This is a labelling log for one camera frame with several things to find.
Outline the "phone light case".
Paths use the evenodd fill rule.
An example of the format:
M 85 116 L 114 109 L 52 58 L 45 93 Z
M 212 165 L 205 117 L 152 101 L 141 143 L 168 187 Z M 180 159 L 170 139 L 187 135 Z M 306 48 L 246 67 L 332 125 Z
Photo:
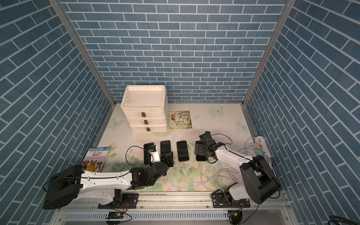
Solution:
M 169 140 L 160 142 L 160 156 L 165 158 L 167 154 L 171 153 L 171 142 Z
M 201 141 L 196 141 L 196 144 L 202 144 Z M 196 156 L 196 160 L 199 161 L 199 162 L 202 162 L 202 161 L 207 161 L 207 156 Z

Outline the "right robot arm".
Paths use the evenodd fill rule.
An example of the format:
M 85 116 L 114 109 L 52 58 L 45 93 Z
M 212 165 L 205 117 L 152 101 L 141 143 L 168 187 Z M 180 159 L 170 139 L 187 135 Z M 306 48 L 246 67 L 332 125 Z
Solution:
M 237 182 L 224 190 L 224 201 L 229 206 L 249 198 L 256 204 L 262 204 L 282 189 L 265 157 L 249 157 L 235 152 L 225 143 L 216 142 L 209 131 L 201 134 L 199 138 L 202 142 L 201 150 L 207 157 L 226 163 L 241 173 L 242 183 Z

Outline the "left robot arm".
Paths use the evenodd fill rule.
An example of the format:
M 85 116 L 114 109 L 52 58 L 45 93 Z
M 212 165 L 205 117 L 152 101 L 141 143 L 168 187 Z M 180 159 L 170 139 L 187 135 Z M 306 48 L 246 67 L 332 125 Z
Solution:
M 123 191 L 153 186 L 173 165 L 173 152 L 169 152 L 150 167 L 135 167 L 123 172 L 90 172 L 81 165 L 69 167 L 50 178 L 43 209 L 59 209 L 70 203 L 121 207 Z

